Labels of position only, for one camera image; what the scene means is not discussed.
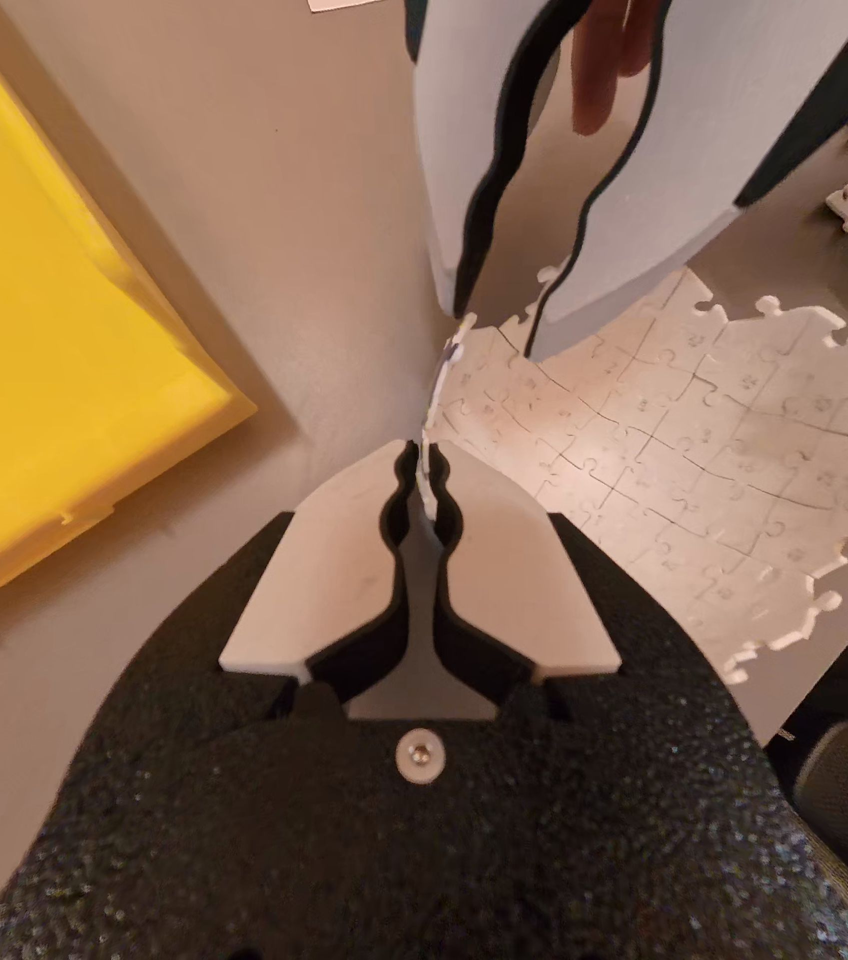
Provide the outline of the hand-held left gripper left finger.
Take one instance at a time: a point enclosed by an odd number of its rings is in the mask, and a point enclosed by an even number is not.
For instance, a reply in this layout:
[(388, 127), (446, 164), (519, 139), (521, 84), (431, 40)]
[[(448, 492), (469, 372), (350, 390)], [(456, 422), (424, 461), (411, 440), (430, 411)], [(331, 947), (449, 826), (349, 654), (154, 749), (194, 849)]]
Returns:
[(293, 512), (218, 663), (322, 683), (346, 704), (401, 662), (409, 601), (401, 556), (419, 458), (393, 440), (335, 474)]

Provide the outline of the yellow plastic bin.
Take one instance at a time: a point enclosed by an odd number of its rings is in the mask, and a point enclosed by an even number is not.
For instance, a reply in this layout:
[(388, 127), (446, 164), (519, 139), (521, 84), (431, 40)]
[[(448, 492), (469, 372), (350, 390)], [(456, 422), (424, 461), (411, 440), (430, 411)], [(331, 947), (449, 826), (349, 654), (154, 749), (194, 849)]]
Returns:
[(256, 411), (0, 75), (0, 588)]

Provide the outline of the person's right hand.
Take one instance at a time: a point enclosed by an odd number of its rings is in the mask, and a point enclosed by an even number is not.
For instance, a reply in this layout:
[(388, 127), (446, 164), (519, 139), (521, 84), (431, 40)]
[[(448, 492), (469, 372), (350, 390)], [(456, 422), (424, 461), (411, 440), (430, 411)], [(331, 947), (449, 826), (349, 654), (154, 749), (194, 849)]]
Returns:
[(607, 123), (619, 80), (640, 74), (652, 55), (661, 1), (593, 1), (574, 27), (573, 129), (590, 137)]

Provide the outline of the partly built puzzle ball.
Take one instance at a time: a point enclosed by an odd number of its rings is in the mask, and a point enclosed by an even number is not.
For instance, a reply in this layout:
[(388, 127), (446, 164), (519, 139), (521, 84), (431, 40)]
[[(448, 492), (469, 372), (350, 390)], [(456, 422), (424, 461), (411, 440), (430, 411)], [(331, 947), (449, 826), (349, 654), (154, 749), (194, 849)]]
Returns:
[(848, 338), (766, 295), (729, 319), (690, 269), (559, 354), (524, 354), (536, 305), (447, 343), (424, 437), (574, 523), (739, 685), (807, 639), (848, 563)]

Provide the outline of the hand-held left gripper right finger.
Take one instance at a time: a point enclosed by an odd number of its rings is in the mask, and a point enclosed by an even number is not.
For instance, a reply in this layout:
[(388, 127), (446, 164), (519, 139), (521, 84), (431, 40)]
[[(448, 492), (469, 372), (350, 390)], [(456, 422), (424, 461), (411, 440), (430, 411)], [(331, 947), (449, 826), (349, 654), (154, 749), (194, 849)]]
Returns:
[(614, 675), (618, 652), (547, 511), (450, 441), (430, 445), (442, 546), (432, 638), (441, 665), (497, 707), (525, 685)]

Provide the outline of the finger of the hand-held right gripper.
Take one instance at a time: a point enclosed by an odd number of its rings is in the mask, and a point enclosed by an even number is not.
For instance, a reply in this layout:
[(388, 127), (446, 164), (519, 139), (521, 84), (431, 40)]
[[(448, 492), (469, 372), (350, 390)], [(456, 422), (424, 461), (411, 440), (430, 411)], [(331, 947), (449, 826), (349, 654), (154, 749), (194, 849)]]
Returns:
[(502, 194), (520, 167), (553, 43), (537, 43), (545, 1), (413, 3), (417, 150), (441, 308), (463, 316), (492, 244)]
[(848, 1), (678, 1), (661, 9), (646, 102), (587, 198), (525, 354), (597, 333), (705, 247), (848, 42)]

